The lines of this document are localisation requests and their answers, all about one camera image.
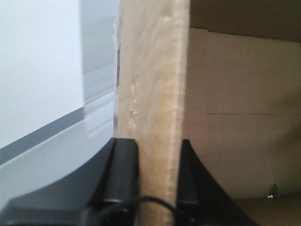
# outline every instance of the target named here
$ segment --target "corrugated cardboard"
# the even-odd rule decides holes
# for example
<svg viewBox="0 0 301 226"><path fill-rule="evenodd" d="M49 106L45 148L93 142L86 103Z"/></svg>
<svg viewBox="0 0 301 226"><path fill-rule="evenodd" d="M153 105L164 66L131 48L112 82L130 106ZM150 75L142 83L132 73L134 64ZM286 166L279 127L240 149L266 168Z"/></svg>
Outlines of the corrugated cardboard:
<svg viewBox="0 0 301 226"><path fill-rule="evenodd" d="M260 226L301 225L301 195L241 200L236 203Z"/></svg>
<svg viewBox="0 0 301 226"><path fill-rule="evenodd" d="M192 27L301 41L300 0L191 0Z"/></svg>
<svg viewBox="0 0 301 226"><path fill-rule="evenodd" d="M301 192L296 42L190 29L184 137L234 199Z"/></svg>
<svg viewBox="0 0 301 226"><path fill-rule="evenodd" d="M188 43L188 0L121 1L117 137L139 146L142 195L175 204ZM162 207L141 208L145 226L171 225Z"/></svg>

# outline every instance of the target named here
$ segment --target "torn cardboard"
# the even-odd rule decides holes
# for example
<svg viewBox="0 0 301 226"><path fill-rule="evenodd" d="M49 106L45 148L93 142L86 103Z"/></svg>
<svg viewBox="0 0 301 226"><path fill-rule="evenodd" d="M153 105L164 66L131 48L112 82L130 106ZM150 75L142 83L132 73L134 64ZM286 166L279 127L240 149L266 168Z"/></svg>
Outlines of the torn cardboard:
<svg viewBox="0 0 301 226"><path fill-rule="evenodd" d="M175 205L182 141L189 0L122 0L117 137L139 146L142 195ZM144 226L171 225L144 204Z"/></svg>

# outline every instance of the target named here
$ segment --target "cable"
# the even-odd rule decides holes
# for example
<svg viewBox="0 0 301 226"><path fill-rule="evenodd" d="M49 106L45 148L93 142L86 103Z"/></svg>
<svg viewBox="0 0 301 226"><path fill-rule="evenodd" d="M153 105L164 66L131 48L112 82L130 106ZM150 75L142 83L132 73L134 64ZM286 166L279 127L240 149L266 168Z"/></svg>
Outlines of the cable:
<svg viewBox="0 0 301 226"><path fill-rule="evenodd" d="M127 200L127 201L124 201L124 202L121 202L121 203L111 205L111 206L101 210L97 214L96 217L97 217L99 222L102 222L105 218L110 217L116 211L118 211L122 208L135 207L141 202L154 202L154 203L160 204L161 206L164 206L166 209L171 211L172 214L173 214L173 217L175 219L179 215L179 212L177 211L176 208L174 208L173 206L171 206L170 204L168 204L167 202L165 202L162 199L159 199L159 198L156 198L156 197L153 197L153 196L139 196L139 197L134 197L130 200Z"/></svg>

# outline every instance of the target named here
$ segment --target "white wall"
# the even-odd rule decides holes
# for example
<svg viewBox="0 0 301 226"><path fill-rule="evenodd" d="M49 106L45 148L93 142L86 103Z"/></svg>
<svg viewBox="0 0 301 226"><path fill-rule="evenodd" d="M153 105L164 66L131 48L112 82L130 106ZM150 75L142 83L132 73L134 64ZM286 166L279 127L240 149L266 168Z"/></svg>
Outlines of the white wall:
<svg viewBox="0 0 301 226"><path fill-rule="evenodd" d="M114 90L113 22L119 0L81 0L85 103Z"/></svg>
<svg viewBox="0 0 301 226"><path fill-rule="evenodd" d="M0 148L83 106L78 0L0 1Z"/></svg>

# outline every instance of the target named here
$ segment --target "cardboard box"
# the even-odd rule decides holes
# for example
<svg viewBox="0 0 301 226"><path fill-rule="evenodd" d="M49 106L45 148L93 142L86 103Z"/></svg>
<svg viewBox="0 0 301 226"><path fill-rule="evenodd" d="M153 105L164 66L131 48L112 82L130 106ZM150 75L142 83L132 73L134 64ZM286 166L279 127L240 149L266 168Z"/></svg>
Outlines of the cardboard box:
<svg viewBox="0 0 301 226"><path fill-rule="evenodd" d="M175 204L182 138L233 199L301 193L300 1L192 0L190 29L189 2L121 1L115 130L137 140L141 194Z"/></svg>

